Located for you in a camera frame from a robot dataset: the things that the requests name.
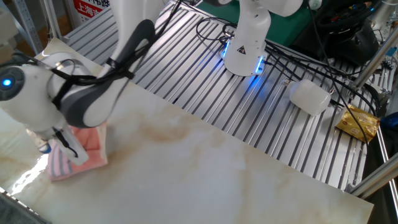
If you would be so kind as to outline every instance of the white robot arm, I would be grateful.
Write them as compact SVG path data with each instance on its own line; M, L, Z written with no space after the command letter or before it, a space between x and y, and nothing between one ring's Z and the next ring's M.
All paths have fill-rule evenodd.
M264 69L262 60L266 35L271 26L270 12L290 16L302 5L303 0L240 0L240 15L235 36L221 54L225 67L240 76L260 75Z
M236 35L224 54L226 68L237 75L255 73L264 56L264 39L271 23L268 10L288 16L301 2L241 0ZM72 54L53 54L38 62L41 66L0 71L0 107L42 139L55 139L64 154L81 165L88 156L68 125L92 128L107 120L131 78L129 71L135 71L139 59L163 33L180 4L176 3L169 19L155 33L154 24L165 5L162 0L112 0L119 41L98 78L88 77L90 71Z
M42 139L56 140L68 159L82 165L88 155L68 124L91 128L106 121L129 81L124 75L159 38L162 28L156 34L154 24L164 5L163 0L111 1L119 28L118 45L109 60L112 66L105 66L97 79L69 83L65 79L71 74L91 73L68 53L50 55L41 66L7 68L0 72L0 107Z

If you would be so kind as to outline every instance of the blue led light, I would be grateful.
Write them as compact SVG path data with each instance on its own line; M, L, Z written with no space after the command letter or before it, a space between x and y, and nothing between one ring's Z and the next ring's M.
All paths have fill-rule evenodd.
M229 41L226 43L226 47L225 47L225 50L223 52L223 57L225 57L225 53L228 50L228 47L229 47Z
M260 65L261 65L261 62L262 62L262 58L263 58L263 56L261 56L261 58L259 60L259 63L257 64L256 73L260 73L259 68L260 68Z
M3 81L2 81L2 85L4 85L4 86L10 86L10 85L11 85L11 80L9 80L9 79L3 80Z

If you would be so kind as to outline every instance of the metal grating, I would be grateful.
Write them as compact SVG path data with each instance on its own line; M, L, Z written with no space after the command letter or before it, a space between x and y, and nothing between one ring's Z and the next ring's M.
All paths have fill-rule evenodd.
M171 4L162 12L157 25L163 23ZM313 117L293 105L289 91L282 85L285 77L279 70L290 74L280 66L275 67L272 57L267 61L273 65L267 65L260 76L239 77L227 71L220 57L223 46L217 41L201 41L196 36L195 26L204 17L205 13L182 7L166 33L151 48L133 82L326 184L344 190L347 184L360 182L366 148L362 142L334 128L334 117L340 109L330 106L320 116ZM209 22L200 27L200 32L217 38L222 34L221 29L222 24ZM67 37L73 49L104 64L118 40L110 9ZM302 56L289 49L285 51ZM331 88L331 82L324 77L278 59L297 75L326 90ZM323 70L316 64L309 65ZM352 67L339 62L334 66L354 72ZM393 71L373 77L373 83L390 90L392 74ZM371 100L369 94L364 96ZM359 98L351 103L369 111Z

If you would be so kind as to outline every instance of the striped cloth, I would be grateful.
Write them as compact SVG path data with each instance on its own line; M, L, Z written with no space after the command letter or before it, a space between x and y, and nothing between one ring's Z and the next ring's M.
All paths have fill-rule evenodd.
M105 166L108 163L105 152L106 124L97 128L72 129L73 134L85 148L88 160L81 166L76 166L62 153L55 141L51 141L51 152L49 154L49 165L47 175L51 181L69 178L86 170Z

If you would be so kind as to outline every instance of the white marble table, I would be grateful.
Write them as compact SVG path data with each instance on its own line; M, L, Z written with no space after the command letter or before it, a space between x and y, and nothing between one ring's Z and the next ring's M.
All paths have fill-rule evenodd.
M109 164L67 180L51 183L47 155L0 122L0 187L54 223L357 224L373 208L133 83L108 120Z

